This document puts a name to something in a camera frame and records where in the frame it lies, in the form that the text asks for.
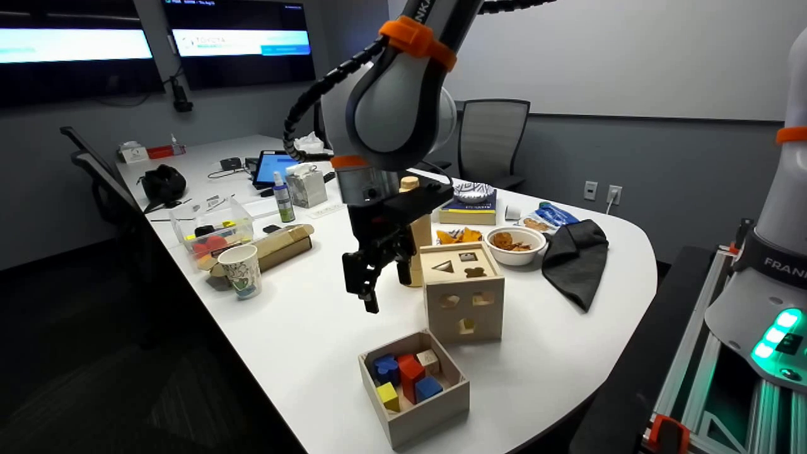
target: yellow block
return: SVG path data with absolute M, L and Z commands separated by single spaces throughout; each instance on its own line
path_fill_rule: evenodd
M 377 386 L 375 394 L 387 410 L 400 410 L 399 391 L 392 384 Z

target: blue block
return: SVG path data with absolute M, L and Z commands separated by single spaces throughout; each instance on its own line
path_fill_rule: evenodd
M 443 391 L 443 386 L 438 386 L 438 380 L 434 375 L 426 375 L 419 384 L 414 384 L 416 400 L 426 400 L 440 391 Z
M 385 384 L 385 380 L 391 380 L 392 386 L 400 384 L 399 360 L 392 356 L 375 357 L 373 373 L 375 373 L 375 380 L 381 380 L 381 384 Z

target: black cloth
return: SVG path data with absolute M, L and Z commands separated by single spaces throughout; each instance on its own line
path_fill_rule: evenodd
M 565 224 L 549 238 L 549 249 L 542 257 L 544 278 L 585 312 L 597 294 L 608 262 L 604 233 L 585 220 Z

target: green light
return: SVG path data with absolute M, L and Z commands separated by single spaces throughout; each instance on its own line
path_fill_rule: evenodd
M 753 356 L 755 356 L 755 357 L 772 357 L 772 352 L 773 352 L 773 349 L 768 349 L 768 346 L 763 346 L 763 344 L 755 344 L 755 349 L 753 349 Z
M 763 340 L 768 340 L 768 344 L 782 344 L 782 337 L 783 337 L 783 333 L 782 331 L 777 331 L 777 328 L 768 328 L 767 333 L 763 333 Z
M 800 315 L 801 315 L 800 309 L 783 309 L 778 312 L 777 325 L 788 331 L 800 321 Z

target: white robot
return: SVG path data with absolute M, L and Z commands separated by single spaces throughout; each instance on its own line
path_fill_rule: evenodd
M 399 278 L 409 280 L 409 221 L 450 197 L 450 187 L 436 182 L 399 193 L 399 171 L 419 163 L 436 142 L 443 75 L 468 24 L 478 13 L 542 2 L 409 0 L 400 19 L 381 28 L 382 37 L 329 71 L 293 109 L 286 146 L 295 118 L 332 89 L 322 113 L 357 239 L 357 251 L 343 257 L 346 288 L 367 312 L 377 312 L 373 284 L 382 264 L 399 260 Z M 758 224 L 706 322 L 763 378 L 807 391 L 807 31 L 788 52 L 778 142 L 782 162 Z

